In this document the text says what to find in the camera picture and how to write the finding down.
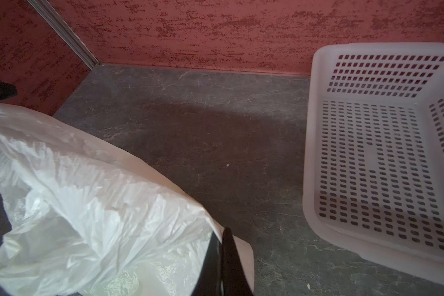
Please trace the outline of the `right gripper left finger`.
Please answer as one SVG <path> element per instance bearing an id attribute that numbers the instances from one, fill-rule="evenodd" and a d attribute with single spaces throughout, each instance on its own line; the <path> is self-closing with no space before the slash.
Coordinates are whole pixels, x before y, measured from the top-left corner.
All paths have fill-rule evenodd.
<path id="1" fill-rule="evenodd" d="M 201 273 L 192 291 L 192 296 L 221 296 L 221 244 L 215 233 L 212 234 Z"/>

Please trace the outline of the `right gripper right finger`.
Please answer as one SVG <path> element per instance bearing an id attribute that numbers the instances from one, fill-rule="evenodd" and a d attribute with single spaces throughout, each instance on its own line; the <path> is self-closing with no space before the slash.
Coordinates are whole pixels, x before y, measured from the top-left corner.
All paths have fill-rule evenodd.
<path id="1" fill-rule="evenodd" d="M 224 230 L 222 240 L 222 295 L 253 296 L 229 228 Z"/>

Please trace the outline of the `white plastic bag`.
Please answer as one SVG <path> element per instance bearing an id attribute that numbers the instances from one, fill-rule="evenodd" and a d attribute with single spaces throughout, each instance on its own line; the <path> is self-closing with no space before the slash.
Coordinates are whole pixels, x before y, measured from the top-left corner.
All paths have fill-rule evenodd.
<path id="1" fill-rule="evenodd" d="M 136 156 L 43 113 L 0 103 L 0 195 L 12 296 L 191 296 L 226 229 Z M 254 289 L 254 253 L 234 237 Z"/>

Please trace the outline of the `white perforated plastic basket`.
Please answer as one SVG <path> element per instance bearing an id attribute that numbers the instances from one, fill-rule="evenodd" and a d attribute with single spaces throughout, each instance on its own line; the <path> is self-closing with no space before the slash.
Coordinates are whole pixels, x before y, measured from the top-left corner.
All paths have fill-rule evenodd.
<path id="1" fill-rule="evenodd" d="M 303 213 L 325 241 L 444 285 L 444 43 L 317 50 Z"/>

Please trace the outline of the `left aluminium corner post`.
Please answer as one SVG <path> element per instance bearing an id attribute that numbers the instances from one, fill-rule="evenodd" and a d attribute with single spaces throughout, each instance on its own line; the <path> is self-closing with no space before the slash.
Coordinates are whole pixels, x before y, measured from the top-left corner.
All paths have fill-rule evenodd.
<path id="1" fill-rule="evenodd" d="M 93 70 L 99 61 L 88 47 L 74 33 L 66 21 L 58 14 L 47 0 L 28 0 L 28 3 L 46 21 L 46 23 L 63 39 L 67 46 Z"/>

